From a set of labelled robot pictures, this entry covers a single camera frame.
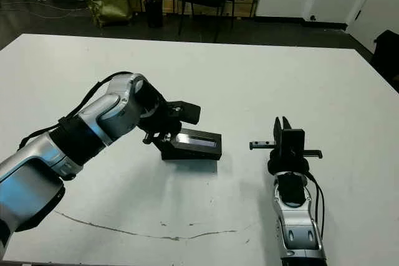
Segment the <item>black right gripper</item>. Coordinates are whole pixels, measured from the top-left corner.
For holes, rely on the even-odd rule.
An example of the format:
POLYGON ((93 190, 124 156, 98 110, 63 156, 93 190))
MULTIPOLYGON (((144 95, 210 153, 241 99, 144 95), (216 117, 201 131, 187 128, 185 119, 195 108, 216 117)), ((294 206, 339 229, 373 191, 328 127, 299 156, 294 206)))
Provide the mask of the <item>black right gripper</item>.
POLYGON ((274 141, 251 141, 250 150, 271 150, 267 170, 275 175, 281 172, 305 174, 309 171, 308 157, 322 159, 321 150, 305 150, 305 131, 291 130, 286 117, 282 117, 282 126, 277 116, 274 122, 274 141))

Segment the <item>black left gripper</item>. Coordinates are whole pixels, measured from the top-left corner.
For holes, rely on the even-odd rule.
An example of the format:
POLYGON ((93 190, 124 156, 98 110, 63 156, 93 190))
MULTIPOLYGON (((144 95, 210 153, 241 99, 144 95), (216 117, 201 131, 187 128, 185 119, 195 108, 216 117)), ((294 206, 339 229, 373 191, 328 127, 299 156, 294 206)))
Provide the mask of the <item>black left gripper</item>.
POLYGON ((139 129, 145 132, 144 144, 153 143, 161 154, 168 154, 171 149, 169 141, 154 139, 159 133, 161 137, 167 134, 177 135, 181 131, 180 107, 178 102, 161 102, 151 115, 140 117, 139 129))

